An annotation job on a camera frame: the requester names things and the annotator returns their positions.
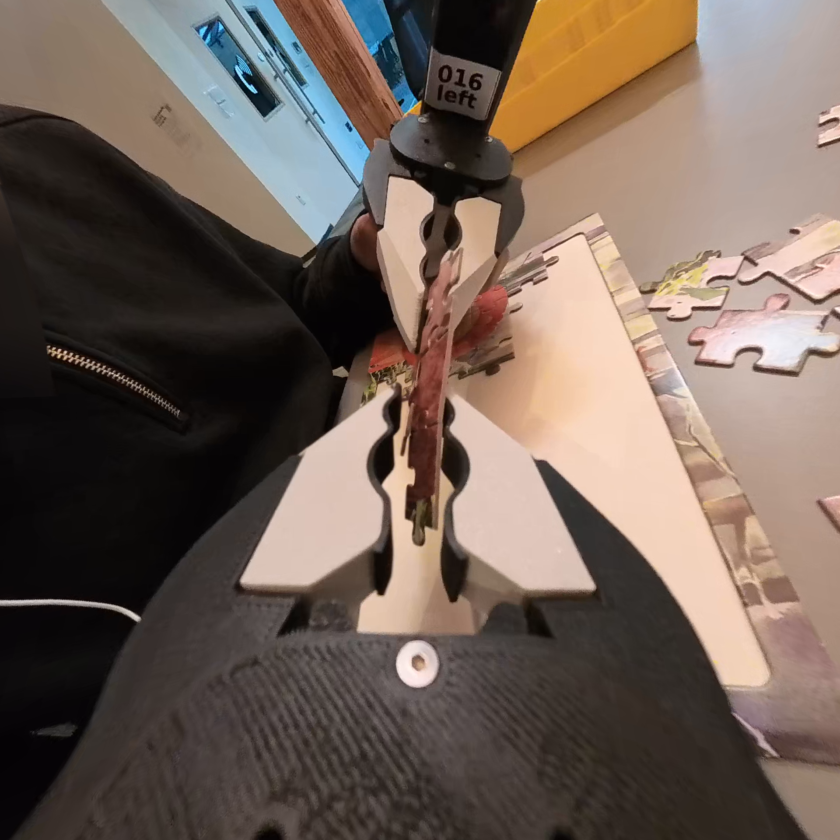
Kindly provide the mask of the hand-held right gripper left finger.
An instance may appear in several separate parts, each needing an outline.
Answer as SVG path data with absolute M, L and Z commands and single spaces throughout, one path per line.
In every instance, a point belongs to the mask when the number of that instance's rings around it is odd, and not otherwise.
M 393 565 L 392 507 L 398 386 L 379 394 L 301 454 L 239 579 L 247 592 L 383 595 Z

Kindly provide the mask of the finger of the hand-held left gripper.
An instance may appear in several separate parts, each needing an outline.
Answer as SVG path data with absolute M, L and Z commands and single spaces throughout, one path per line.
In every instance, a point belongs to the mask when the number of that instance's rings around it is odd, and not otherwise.
M 502 205 L 485 197 L 463 198 L 455 205 L 460 225 L 458 281 L 450 291 L 453 312 L 467 312 L 497 269 L 497 232 Z
M 389 177 L 376 252 L 395 325 L 412 353 L 417 351 L 426 296 L 423 231 L 433 212 L 431 193 L 407 178 Z

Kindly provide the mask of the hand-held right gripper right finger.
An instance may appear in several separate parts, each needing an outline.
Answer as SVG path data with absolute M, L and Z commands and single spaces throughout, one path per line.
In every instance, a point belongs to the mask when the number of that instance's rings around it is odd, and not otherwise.
M 595 593 L 537 462 L 462 396 L 448 399 L 441 576 L 451 602 L 530 602 Z

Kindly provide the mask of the joined bear face puzzle pieces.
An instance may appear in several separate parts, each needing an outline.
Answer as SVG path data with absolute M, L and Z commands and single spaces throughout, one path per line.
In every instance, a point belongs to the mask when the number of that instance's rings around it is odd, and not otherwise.
M 437 276 L 432 281 L 426 300 L 417 362 L 419 368 L 441 372 L 448 361 L 453 342 L 452 289 L 458 284 L 463 261 L 463 249 L 450 250 L 442 258 Z

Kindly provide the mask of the brown and green puzzle piece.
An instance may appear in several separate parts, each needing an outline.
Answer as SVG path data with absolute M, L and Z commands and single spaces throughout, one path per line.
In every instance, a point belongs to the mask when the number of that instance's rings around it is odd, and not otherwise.
M 408 455 L 414 471 L 413 483 L 406 489 L 406 519 L 412 523 L 412 541 L 420 547 L 426 531 L 438 527 L 439 466 L 434 455 Z

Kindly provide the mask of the printed frame puzzle tray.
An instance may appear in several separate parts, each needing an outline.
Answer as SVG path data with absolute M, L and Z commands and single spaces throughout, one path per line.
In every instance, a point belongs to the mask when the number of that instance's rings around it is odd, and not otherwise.
M 838 666 L 598 213 L 514 258 L 500 372 L 449 379 L 655 567 L 768 759 L 838 766 Z

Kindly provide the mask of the person's left forearm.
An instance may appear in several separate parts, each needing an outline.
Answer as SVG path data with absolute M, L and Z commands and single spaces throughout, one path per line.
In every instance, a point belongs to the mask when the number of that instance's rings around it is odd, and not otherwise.
M 299 319 L 320 343 L 334 369 L 348 367 L 354 356 L 379 334 L 395 326 L 387 294 L 358 288 L 350 275 L 349 233 L 331 238 L 299 276 Z

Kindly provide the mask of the person's left hand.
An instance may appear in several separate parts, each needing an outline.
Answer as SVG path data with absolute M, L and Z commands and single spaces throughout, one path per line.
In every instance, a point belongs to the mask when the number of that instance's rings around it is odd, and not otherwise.
M 378 254 L 379 229 L 372 215 L 363 212 L 354 219 L 349 233 L 350 275 L 358 288 L 372 293 L 377 289 L 377 296 L 384 299 L 385 281 Z

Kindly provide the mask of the assembled lion puzzle section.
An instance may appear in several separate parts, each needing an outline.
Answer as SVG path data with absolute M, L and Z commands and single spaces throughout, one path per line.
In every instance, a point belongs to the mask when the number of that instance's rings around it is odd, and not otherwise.
M 526 285 L 547 280 L 550 268 L 558 261 L 556 255 L 529 252 L 505 271 L 500 283 L 478 295 L 467 314 L 467 330 L 454 339 L 450 378 L 461 381 L 481 373 L 493 375 L 515 357 L 511 318 L 523 307 L 518 296 Z M 407 349 L 397 328 L 378 335 L 373 343 L 361 404 L 372 400 L 381 385 L 400 384 L 404 397 L 409 396 L 414 366 L 415 355 Z

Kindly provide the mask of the wooden column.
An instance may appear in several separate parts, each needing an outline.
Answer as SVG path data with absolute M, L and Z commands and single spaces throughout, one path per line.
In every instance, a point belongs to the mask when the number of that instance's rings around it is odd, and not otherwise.
M 341 1 L 276 1 L 314 66 L 372 150 L 403 112 Z

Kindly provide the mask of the yellow plastic bin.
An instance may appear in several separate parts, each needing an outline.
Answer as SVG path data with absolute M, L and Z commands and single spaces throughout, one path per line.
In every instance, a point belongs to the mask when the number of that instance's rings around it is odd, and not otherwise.
M 697 39 L 698 1 L 539 1 L 490 132 L 518 151 Z

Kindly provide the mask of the white glass door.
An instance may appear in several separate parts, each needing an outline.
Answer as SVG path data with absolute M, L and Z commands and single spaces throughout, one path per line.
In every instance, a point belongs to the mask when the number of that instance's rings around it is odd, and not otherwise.
M 314 70 L 275 2 L 217 2 L 193 28 L 263 120 L 294 106 L 327 128 Z

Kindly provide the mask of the person in black jacket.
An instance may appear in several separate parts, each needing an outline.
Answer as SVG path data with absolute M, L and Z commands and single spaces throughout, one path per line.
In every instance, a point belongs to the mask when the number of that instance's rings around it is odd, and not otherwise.
M 320 437 L 314 260 L 247 236 L 67 119 L 2 106 L 2 197 L 54 395 L 2 400 L 2 838 L 86 728 L 194 543 Z

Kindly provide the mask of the scattered loose puzzle pieces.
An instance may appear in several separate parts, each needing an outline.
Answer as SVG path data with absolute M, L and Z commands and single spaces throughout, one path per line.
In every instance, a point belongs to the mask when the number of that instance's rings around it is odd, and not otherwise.
M 730 286 L 722 308 L 669 346 L 762 521 L 838 555 L 838 150 L 799 112 L 756 117 L 701 108 L 643 130 L 643 278 L 721 252 L 700 273 Z

